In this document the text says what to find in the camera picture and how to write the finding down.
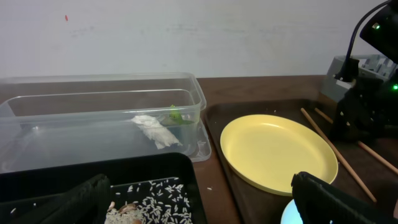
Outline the white tissue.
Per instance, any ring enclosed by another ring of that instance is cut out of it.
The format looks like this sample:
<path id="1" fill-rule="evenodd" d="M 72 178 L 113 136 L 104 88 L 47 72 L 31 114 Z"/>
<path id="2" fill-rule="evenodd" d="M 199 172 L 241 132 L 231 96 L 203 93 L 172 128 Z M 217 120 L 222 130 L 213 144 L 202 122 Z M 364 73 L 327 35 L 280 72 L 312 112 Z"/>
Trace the white tissue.
<path id="1" fill-rule="evenodd" d="M 131 121 L 153 140 L 157 149 L 164 149 L 173 145 L 182 146 L 182 143 L 171 132 L 169 128 L 178 126 L 178 123 L 171 118 L 157 118 L 149 115 L 136 115 Z"/>

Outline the rice and food scraps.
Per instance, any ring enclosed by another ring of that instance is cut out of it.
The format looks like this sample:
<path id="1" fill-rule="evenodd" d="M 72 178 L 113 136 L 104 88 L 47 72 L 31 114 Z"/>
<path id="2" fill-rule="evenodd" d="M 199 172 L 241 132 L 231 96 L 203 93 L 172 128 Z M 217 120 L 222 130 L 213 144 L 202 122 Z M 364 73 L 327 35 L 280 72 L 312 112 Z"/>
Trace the rice and food scraps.
<path id="1" fill-rule="evenodd" d="M 192 224 L 185 185 L 178 177 L 112 185 L 105 224 Z"/>

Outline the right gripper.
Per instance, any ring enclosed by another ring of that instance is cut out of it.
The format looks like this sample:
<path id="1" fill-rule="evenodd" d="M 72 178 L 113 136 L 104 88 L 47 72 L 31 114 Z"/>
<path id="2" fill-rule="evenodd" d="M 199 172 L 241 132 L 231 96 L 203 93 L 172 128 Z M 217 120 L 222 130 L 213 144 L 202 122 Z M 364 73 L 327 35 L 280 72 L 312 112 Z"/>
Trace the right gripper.
<path id="1" fill-rule="evenodd" d="M 337 141 L 397 138 L 397 82 L 358 78 L 338 102 L 328 137 Z"/>

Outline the green snack wrapper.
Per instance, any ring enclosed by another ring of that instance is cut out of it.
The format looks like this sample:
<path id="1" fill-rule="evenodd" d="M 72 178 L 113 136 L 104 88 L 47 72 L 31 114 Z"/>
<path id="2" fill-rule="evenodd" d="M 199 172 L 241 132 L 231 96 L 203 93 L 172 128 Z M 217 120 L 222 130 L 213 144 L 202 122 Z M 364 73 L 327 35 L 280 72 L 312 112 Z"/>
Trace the green snack wrapper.
<path id="1" fill-rule="evenodd" d="M 170 114 L 165 116 L 160 122 L 163 126 L 180 126 L 193 124 L 193 121 L 183 119 L 179 110 L 175 109 L 175 105 L 171 105 L 170 108 L 172 109 Z"/>

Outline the light blue bowl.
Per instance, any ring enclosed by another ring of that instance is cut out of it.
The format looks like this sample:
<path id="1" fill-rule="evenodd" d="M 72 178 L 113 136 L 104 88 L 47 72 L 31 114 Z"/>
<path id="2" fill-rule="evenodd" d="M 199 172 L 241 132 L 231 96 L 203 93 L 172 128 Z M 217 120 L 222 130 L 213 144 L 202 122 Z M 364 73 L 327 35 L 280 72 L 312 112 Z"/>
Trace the light blue bowl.
<path id="1" fill-rule="evenodd" d="M 284 208 L 280 224 L 303 224 L 294 200 L 291 200 Z"/>

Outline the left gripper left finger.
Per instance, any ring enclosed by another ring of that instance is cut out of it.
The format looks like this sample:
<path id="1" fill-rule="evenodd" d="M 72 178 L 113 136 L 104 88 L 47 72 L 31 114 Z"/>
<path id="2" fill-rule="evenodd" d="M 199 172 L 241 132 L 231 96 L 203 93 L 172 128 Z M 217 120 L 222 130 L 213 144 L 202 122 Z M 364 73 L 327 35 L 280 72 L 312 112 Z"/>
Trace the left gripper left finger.
<path id="1" fill-rule="evenodd" d="M 12 223 L 104 223 L 110 203 L 109 179 L 98 174 Z"/>

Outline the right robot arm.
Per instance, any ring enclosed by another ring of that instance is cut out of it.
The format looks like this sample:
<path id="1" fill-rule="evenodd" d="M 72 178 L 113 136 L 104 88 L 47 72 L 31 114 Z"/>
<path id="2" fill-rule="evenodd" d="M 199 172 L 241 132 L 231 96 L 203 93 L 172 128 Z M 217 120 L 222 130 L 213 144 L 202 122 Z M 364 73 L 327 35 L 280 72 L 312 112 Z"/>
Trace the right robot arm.
<path id="1" fill-rule="evenodd" d="M 337 103 L 329 138 L 358 141 L 397 137 L 397 72 L 386 81 L 359 75 L 359 60 L 351 57 L 360 25 L 360 38 L 397 63 L 397 1 L 385 1 L 371 9 L 354 28 L 342 68 L 333 78 L 345 83 L 354 81 Z"/>

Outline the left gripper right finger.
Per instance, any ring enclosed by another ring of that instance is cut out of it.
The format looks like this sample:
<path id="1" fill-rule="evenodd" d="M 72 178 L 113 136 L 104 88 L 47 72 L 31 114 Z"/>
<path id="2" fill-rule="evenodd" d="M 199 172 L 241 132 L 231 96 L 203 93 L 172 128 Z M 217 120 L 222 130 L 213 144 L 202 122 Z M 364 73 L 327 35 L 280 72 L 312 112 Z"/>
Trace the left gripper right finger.
<path id="1" fill-rule="evenodd" d="M 296 208 L 304 223 L 397 224 L 396 218 L 308 172 L 295 174 L 291 186 Z"/>

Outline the wooden chopstick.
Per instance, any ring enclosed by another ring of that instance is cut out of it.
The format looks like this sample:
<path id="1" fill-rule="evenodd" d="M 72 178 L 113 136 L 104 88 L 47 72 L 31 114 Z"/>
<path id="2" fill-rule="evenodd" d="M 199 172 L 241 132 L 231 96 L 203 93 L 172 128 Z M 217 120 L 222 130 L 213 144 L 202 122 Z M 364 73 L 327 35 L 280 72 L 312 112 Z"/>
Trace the wooden chopstick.
<path id="1" fill-rule="evenodd" d="M 308 122 L 312 125 L 312 127 L 315 129 L 315 131 L 324 139 L 324 141 L 331 147 L 333 152 L 335 153 L 336 158 L 339 160 L 339 162 L 345 167 L 345 169 L 351 174 L 353 179 L 358 183 L 358 185 L 364 190 L 366 195 L 374 202 L 377 202 L 377 199 L 375 196 L 371 193 L 371 191 L 368 189 L 368 187 L 365 185 L 365 183 L 361 180 L 361 178 L 358 176 L 358 174 L 354 171 L 354 169 L 349 165 L 347 160 L 342 156 L 342 154 L 337 150 L 335 145 L 327 138 L 325 133 L 320 129 L 320 127 L 316 124 L 316 122 L 312 119 L 312 117 L 307 113 L 307 111 L 304 108 L 300 109 L 302 114 L 306 117 Z"/>
<path id="2" fill-rule="evenodd" d="M 333 124 L 333 120 L 327 116 L 324 112 L 319 110 L 318 108 L 314 109 L 316 113 L 318 113 L 321 117 L 323 117 L 325 120 L 327 120 L 330 124 Z M 358 141 L 358 146 L 364 149 L 366 152 L 368 152 L 370 155 L 372 155 L 375 159 L 377 159 L 379 162 L 381 162 L 383 165 L 385 165 L 388 169 L 393 171 L 395 174 L 398 174 L 398 169 L 392 165 L 390 162 L 388 162 L 385 158 L 380 156 L 378 153 L 376 153 L 374 150 L 372 150 L 369 146 L 367 146 L 365 143 Z"/>

